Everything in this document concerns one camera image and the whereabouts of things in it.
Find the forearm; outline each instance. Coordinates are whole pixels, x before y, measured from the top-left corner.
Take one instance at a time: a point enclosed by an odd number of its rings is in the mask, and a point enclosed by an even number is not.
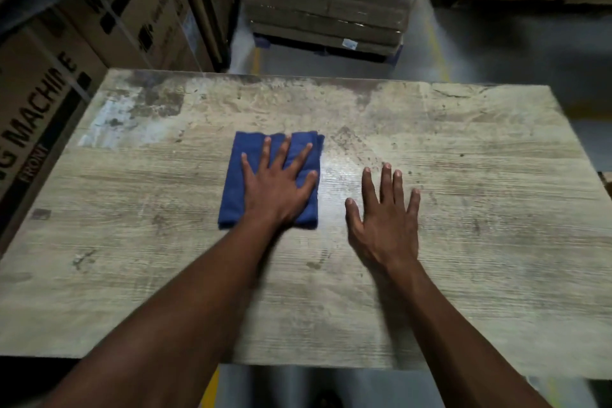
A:
[[[527,381],[442,295],[420,263],[391,272],[448,407],[547,407]]]
[[[45,406],[197,405],[237,335],[275,231],[271,221],[242,219],[115,328]]]

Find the person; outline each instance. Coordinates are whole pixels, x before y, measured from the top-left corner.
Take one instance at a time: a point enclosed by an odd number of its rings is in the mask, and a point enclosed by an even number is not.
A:
[[[295,179],[311,146],[283,170],[290,137],[270,164],[264,141],[254,173],[242,156],[245,212],[216,245],[119,324],[43,402],[44,407],[172,408],[198,405],[237,336],[258,264],[302,211],[317,183]],[[448,407],[547,407],[538,392],[440,293],[419,262],[420,194],[404,205],[402,173],[383,165],[380,198],[365,168],[363,220],[346,201],[358,253],[384,271],[405,301],[414,334]]]

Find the floor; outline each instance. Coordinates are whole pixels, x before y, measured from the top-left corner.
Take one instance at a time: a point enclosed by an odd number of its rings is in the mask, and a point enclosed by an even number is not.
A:
[[[431,82],[548,84],[598,171],[612,171],[612,16],[433,8],[419,0],[395,67],[272,45],[241,14],[229,72]],[[555,408],[612,406],[609,383],[528,381]],[[306,408],[321,389],[346,408],[442,407],[430,373],[221,365],[216,408]]]

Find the folded fabric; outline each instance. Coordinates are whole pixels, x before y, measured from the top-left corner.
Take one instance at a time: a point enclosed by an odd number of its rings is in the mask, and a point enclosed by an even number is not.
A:
[[[274,134],[270,136],[271,152],[270,162],[274,160],[280,145],[285,140],[284,134]],[[249,165],[253,172],[257,172],[259,166],[259,157],[261,149],[264,145],[265,134],[262,133],[243,133],[237,132],[234,138],[234,145],[231,149],[229,157],[228,173],[225,179],[225,188],[223,189],[223,198],[221,199],[221,209],[219,209],[219,229],[227,229],[235,225],[241,216],[244,214],[244,176],[242,174],[241,154],[247,154]],[[291,135],[291,145],[287,152],[287,160],[283,168],[287,168],[294,158],[302,151],[308,143],[312,143],[312,149],[304,166],[297,175],[295,181],[297,187],[302,187],[306,179],[306,175],[312,170],[316,170],[321,174],[321,153],[323,152],[323,141],[325,136],[318,134],[316,131],[309,133],[293,133]],[[317,206],[317,190],[319,181],[315,189],[310,194],[310,199],[302,213],[295,220],[295,226],[307,227],[314,229],[317,227],[319,219]]]

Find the person's right arm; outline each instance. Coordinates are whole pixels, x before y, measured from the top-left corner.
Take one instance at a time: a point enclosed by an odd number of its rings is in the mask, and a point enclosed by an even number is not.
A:
[[[382,170],[380,202],[366,168],[363,221],[346,201],[349,234],[358,251],[379,264],[406,299],[414,335],[447,407],[549,407],[497,350],[451,305],[417,259],[420,194],[404,207],[402,173]]]

